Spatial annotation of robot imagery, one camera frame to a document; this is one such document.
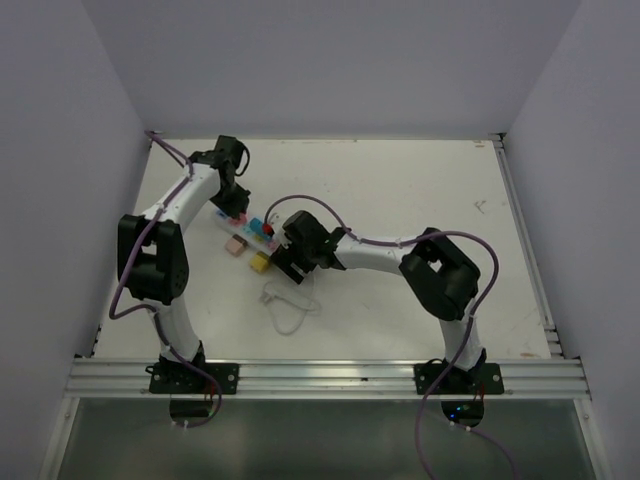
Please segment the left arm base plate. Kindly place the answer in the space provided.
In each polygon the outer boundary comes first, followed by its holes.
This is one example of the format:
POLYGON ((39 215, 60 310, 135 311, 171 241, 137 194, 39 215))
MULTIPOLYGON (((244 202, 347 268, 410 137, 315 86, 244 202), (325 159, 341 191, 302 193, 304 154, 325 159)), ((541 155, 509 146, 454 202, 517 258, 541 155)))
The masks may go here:
MULTIPOLYGON (((237 391, 240 366, 237 363, 206 363, 202 370, 217 381, 215 392, 222 395, 234 395, 237 391)), ((212 392, 212 383, 203 374, 196 373, 183 364, 170 362, 163 365, 157 362, 145 367, 150 375, 149 392, 151 394, 188 395, 212 392)))

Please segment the blue plug adapter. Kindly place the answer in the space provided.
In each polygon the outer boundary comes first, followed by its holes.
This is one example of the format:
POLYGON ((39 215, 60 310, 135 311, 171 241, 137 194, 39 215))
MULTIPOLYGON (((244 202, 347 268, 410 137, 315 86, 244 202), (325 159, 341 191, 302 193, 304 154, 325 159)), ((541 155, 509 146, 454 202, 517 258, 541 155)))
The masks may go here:
POLYGON ((249 228, 256 234, 265 236, 267 232, 264 230, 263 222, 258 218, 252 218, 249 221, 249 228))

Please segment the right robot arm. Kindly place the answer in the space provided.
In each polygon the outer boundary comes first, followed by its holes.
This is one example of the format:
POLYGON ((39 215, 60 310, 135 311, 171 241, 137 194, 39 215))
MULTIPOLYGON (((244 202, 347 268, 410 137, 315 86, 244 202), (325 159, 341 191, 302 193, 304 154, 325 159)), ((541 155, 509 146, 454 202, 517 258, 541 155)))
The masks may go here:
POLYGON ((479 290, 478 266, 450 240, 453 231, 428 228, 411 240, 365 239, 346 227, 328 231, 301 210, 277 234, 279 246, 271 260, 297 284, 317 268, 365 269, 404 278, 423 309, 440 323, 449 387, 464 393, 480 382, 486 349, 475 314, 487 293, 479 290))

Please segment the white power strip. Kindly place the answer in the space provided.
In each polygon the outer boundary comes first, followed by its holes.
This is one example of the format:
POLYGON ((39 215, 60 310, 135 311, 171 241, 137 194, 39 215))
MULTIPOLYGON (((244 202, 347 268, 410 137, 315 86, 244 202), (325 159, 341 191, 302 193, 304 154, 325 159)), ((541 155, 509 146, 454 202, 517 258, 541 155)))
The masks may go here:
POLYGON ((258 218, 255 215, 247 214, 248 223, 242 227, 232 226, 229 223, 230 217, 225 215, 219 209, 215 211, 213 218, 222 230, 230 235, 237 235, 243 238, 248 243, 248 246, 256 251, 263 252, 264 254, 271 256, 279 247, 279 245, 273 242, 267 235, 263 236, 256 234, 249 228, 249 221, 252 218, 258 218))

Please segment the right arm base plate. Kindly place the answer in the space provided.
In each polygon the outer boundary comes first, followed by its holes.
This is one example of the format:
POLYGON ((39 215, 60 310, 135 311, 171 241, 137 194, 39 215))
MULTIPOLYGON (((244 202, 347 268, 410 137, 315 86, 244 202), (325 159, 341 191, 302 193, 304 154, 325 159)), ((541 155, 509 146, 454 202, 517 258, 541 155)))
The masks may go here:
MULTIPOLYGON (((447 363, 432 359, 413 365, 413 379, 416 392, 424 395, 447 367, 447 363)), ((453 367, 431 390, 435 395, 502 395, 505 387, 502 372, 497 363, 480 359, 469 371, 453 367)))

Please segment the brown plug adapter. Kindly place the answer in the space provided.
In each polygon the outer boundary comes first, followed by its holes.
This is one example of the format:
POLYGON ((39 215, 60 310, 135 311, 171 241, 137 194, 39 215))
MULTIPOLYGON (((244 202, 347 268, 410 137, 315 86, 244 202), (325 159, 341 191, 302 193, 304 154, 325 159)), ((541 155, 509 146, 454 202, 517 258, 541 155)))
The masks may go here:
POLYGON ((234 235, 225 243, 225 250, 233 257, 242 255, 248 247, 248 243, 241 237, 234 235))

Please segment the pink plug adapter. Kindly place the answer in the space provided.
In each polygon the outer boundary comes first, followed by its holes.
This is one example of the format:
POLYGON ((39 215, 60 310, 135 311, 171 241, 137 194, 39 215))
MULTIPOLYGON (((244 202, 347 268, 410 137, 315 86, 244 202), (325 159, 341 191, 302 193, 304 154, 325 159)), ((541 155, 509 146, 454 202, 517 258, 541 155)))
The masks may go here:
POLYGON ((229 223, 234 227, 242 227, 248 223, 247 215, 241 213, 237 218, 230 217, 229 223))

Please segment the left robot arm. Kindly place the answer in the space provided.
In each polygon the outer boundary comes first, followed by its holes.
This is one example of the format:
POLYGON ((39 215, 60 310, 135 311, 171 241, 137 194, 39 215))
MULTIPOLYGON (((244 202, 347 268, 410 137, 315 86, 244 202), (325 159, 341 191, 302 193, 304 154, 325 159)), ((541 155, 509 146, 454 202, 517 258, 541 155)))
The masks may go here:
POLYGON ((183 234, 210 202, 239 220, 249 206, 250 191, 236 178, 246 171, 250 153, 235 137, 221 135, 211 150, 189 156, 147 133, 152 142, 184 162, 176 183, 140 215, 118 222, 116 286, 108 316, 121 319, 137 310, 151 316, 161 343, 161 357, 177 363, 172 379, 185 392, 201 390, 208 379, 202 343, 191 325, 184 300, 190 268, 183 234))

